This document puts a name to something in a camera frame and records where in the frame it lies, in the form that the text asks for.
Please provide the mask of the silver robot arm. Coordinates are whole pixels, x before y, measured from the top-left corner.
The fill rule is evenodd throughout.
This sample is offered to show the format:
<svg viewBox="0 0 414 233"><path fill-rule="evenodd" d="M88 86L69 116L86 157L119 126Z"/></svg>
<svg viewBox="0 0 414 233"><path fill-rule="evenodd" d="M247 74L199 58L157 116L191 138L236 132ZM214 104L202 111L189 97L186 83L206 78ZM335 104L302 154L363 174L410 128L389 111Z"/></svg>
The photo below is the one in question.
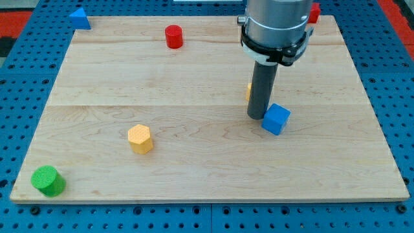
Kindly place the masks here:
<svg viewBox="0 0 414 233"><path fill-rule="evenodd" d="M313 28L306 28L312 0L248 0L237 17L241 46L264 66L291 66L305 52Z"/></svg>

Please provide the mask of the red block behind arm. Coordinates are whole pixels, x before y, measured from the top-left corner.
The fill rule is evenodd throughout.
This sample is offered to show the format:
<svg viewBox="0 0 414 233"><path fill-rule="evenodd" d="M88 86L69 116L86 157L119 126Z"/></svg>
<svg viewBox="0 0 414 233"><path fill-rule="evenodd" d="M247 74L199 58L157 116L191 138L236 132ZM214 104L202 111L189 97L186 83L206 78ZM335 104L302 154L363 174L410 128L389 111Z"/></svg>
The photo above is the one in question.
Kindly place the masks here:
<svg viewBox="0 0 414 233"><path fill-rule="evenodd" d="M310 9L308 23L317 23L320 13L320 3L313 3Z"/></svg>

